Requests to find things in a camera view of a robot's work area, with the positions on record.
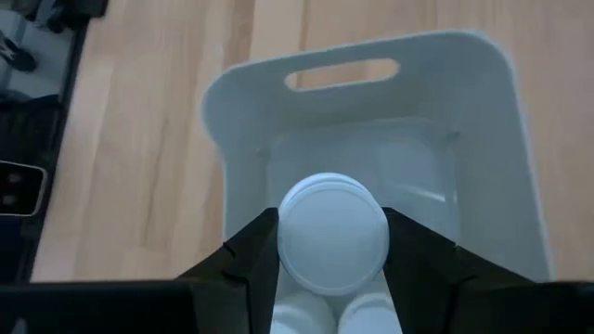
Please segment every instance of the bin handle hole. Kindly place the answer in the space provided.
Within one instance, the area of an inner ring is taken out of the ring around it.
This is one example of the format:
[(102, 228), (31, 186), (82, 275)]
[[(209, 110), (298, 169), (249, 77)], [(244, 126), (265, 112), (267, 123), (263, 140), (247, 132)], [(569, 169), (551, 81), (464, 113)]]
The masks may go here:
[(334, 85), (371, 83), (392, 79), (400, 64), (391, 58), (350, 61), (293, 72), (285, 84), (294, 91), (327, 88)]

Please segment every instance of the wooden floor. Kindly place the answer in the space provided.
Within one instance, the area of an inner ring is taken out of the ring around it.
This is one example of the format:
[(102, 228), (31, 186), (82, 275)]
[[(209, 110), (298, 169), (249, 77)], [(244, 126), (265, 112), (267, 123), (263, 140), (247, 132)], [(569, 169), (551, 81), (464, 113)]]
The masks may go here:
[(226, 67), (448, 28), (515, 60), (558, 276), (594, 279), (593, 18), (591, 0), (111, 1), (89, 27), (33, 279), (172, 277), (220, 245), (199, 113)]

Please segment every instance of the white plastic bin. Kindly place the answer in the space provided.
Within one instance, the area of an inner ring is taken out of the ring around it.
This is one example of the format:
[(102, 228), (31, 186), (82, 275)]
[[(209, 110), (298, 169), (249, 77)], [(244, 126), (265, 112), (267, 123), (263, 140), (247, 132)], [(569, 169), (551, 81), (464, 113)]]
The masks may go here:
[[(394, 77), (305, 91), (296, 71), (391, 58)], [(203, 118), (225, 166), (225, 239), (313, 173), (343, 173), (486, 259), (551, 279), (514, 73), (473, 32), (431, 32), (235, 66)]]

